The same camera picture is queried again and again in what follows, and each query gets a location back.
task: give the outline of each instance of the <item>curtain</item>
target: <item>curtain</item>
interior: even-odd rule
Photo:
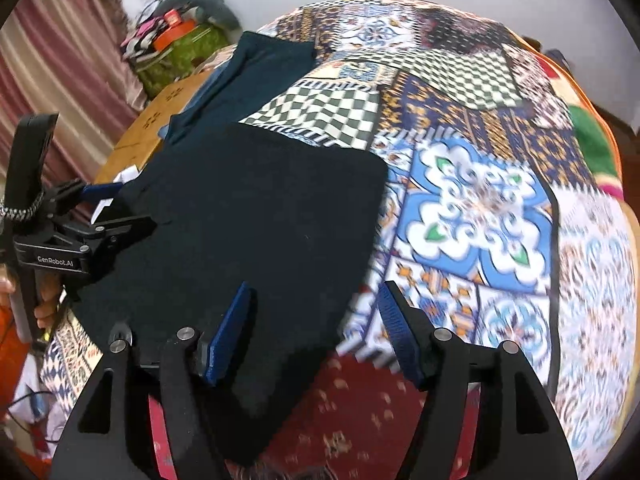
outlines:
[[[122,0],[20,0],[0,29],[0,186],[25,114],[59,112],[43,180],[90,182],[146,96],[120,59]]]

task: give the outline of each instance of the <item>strap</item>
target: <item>strap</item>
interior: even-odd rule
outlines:
[[[36,199],[27,209],[13,209],[10,207],[5,207],[4,203],[0,201],[0,218],[8,218],[9,220],[13,220],[14,222],[26,222],[36,214],[36,211],[42,204],[43,198],[44,191],[41,190],[38,193]]]

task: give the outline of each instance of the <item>black t-shirt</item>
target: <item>black t-shirt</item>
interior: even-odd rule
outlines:
[[[155,232],[80,290],[73,310],[103,351],[125,321],[153,359],[179,328],[221,319],[247,281],[255,325],[230,389],[238,415],[227,413],[238,434],[220,446],[245,462],[234,450],[251,448],[246,432],[268,441],[337,342],[372,251],[386,164],[246,124],[170,151],[116,198]]]
[[[248,117],[309,73],[315,59],[313,43],[245,32],[229,64],[197,104],[171,118],[165,149],[197,142],[212,129]]]

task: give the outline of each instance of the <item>human hand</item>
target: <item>human hand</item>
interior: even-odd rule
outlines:
[[[6,266],[0,266],[0,305],[11,307],[9,296],[15,292],[15,280],[9,276]],[[46,272],[40,280],[40,297],[42,303],[33,311],[40,328],[50,328],[56,319],[58,299],[62,292],[60,276]]]

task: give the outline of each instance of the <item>green fabric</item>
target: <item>green fabric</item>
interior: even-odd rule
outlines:
[[[591,173],[605,173],[619,178],[609,143],[598,121],[584,108],[569,106],[575,137]]]
[[[228,44],[220,28],[199,25],[153,58],[135,63],[134,70],[146,94],[154,98],[168,84],[191,75],[201,62]]]

